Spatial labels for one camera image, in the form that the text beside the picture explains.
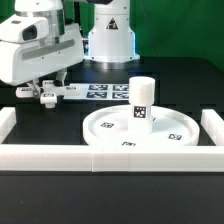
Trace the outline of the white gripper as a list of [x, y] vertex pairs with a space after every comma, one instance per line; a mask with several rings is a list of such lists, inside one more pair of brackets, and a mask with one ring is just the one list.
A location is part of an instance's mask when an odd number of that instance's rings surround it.
[[65, 26], [58, 43], [50, 40], [51, 34], [45, 17], [13, 15], [1, 23], [0, 80], [13, 86], [30, 81], [33, 96], [39, 98], [41, 88], [37, 78], [59, 70], [54, 84], [64, 86], [67, 76], [64, 68], [83, 60], [82, 37], [76, 23]]

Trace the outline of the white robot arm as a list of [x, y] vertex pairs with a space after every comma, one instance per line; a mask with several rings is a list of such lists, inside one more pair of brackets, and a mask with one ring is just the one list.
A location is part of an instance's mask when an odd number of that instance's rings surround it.
[[83, 44], [80, 26], [67, 23], [65, 0], [15, 0], [15, 13], [0, 23], [0, 81], [38, 96], [38, 81], [51, 73], [63, 83], [67, 68], [84, 60], [104, 68], [137, 60], [130, 28], [130, 0], [67, 0], [94, 6], [94, 26]]

